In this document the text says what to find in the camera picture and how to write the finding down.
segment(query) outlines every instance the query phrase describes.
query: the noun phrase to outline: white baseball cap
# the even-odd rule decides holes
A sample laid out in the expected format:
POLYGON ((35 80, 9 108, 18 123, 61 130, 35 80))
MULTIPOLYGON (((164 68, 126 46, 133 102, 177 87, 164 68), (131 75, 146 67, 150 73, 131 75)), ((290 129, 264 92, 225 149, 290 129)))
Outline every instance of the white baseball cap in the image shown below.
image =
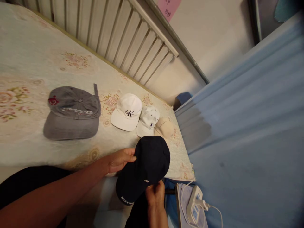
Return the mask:
POLYGON ((116 109, 111 115, 111 123, 122 130, 133 131, 142 110, 141 100, 134 94, 123 95, 116 103, 116 109))
POLYGON ((154 127, 159 119, 159 111, 156 107, 149 105, 142 108, 136 133, 139 137, 153 136, 154 127))

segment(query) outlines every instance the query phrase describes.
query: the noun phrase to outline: power cord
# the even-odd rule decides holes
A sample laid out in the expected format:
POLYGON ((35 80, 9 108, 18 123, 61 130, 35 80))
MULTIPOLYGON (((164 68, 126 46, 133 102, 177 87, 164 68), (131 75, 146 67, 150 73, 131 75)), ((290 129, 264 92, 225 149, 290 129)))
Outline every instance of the power cord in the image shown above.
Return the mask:
MULTIPOLYGON (((181 191, 180 202, 181 202, 181 200, 182 200, 182 198, 183 198, 184 189, 185 189, 186 186, 184 186, 184 187, 183 187, 183 190, 181 191)), ((222 217, 221 211, 220 211, 218 208, 216 208, 215 206, 212 206, 212 205, 206 203, 205 200, 203 200, 203 204, 204 204, 204 206, 205 206, 206 208, 204 208, 201 204, 194 204, 194 205, 191 207, 191 211, 193 210, 193 207, 194 207, 194 206, 199 206, 199 207, 201 207, 203 210, 206 210, 206 211, 208 210, 208 208, 211 208, 211 207, 215 208, 216 210, 219 211, 219 213, 220 213, 220 215, 221 215, 221 223, 222 223, 222 228, 223 228, 223 217, 222 217)), ((185 216, 185 212, 184 212, 183 205, 182 205, 181 203, 180 203, 180 206, 181 206, 181 210, 183 211, 183 215, 184 215, 185 220, 186 220, 186 222, 188 223, 188 225, 190 225, 191 227, 194 227, 194 228, 199 228, 199 225, 196 223, 195 220, 194 220, 194 221, 195 221, 195 225, 197 225, 197 226, 192 225, 192 224, 188 221, 188 218, 185 216)), ((203 227, 202 227, 202 228, 205 227, 205 219, 206 219, 206 215, 205 215, 205 213, 204 213, 204 223, 203 223, 203 227)))
MULTIPOLYGON (((185 189, 186 186, 184 186, 184 187, 183 187, 183 190, 181 191, 180 202, 181 202, 181 200, 183 199, 184 189, 185 189)), ((182 205, 181 203, 180 203, 180 207, 181 207, 181 210, 183 211, 183 215, 184 215, 184 217, 185 217, 185 220, 186 220, 187 224, 188 224, 189 226, 191 226, 191 227, 199 228, 199 225, 196 223, 196 221, 195 221, 195 224, 196 224, 197 226, 192 225, 192 224, 188 221, 188 218, 185 216, 185 212, 184 212, 183 205, 182 205)))

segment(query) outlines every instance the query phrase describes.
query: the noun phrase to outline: ck logo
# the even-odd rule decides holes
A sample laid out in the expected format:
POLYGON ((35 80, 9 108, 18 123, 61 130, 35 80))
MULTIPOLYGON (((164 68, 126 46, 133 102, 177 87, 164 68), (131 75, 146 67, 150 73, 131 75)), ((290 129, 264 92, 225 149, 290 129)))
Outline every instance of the ck logo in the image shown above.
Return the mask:
POLYGON ((56 96, 54 96, 54 98, 49 98, 48 99, 48 102, 51 104, 51 105, 56 105, 59 103, 59 101, 56 99, 56 96))
POLYGON ((131 110, 127 110, 127 111, 126 111, 126 114, 127 114, 127 116, 129 116, 129 117, 133 117, 132 115, 134 115, 134 114, 133 114, 133 111, 131 111, 131 110))

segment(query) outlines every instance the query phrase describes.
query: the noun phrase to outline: baseball cap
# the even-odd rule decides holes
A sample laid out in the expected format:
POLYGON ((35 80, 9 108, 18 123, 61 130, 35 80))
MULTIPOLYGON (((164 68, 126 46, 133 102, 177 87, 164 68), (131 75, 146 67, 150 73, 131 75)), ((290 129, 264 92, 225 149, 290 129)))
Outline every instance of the baseball cap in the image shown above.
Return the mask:
POLYGON ((136 133, 139 137, 153 136, 154 127, 159 119, 159 111, 152 105, 144 106, 136 127, 136 133))
POLYGON ((123 95, 116 103, 111 115, 111 123, 122 130, 133 131, 142 110, 142 101, 134 94, 123 95))
POLYGON ((136 161, 128 162, 116 182, 116 193, 125 205, 132 205, 149 185, 158 183, 167 173, 170 152, 160 136, 145 136, 135 148, 136 161))
POLYGON ((172 134, 174 134, 173 123, 168 118, 160 118, 155 125, 155 135, 163 137, 169 146, 172 134))
POLYGON ((90 138, 97 133, 100 101, 97 85, 95 95, 71 86, 51 91, 48 105, 51 109, 45 121, 43 134, 52 140, 90 138))

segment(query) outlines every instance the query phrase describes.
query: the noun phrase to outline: red logo patch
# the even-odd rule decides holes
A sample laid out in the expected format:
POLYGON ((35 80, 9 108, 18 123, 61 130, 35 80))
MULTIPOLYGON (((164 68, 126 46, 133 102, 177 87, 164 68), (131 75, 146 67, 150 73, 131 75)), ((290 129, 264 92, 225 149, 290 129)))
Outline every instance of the red logo patch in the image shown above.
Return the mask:
POLYGON ((56 96, 54 96, 54 98, 49 98, 48 99, 48 102, 51 104, 51 105, 56 105, 59 103, 59 101, 56 99, 56 96))

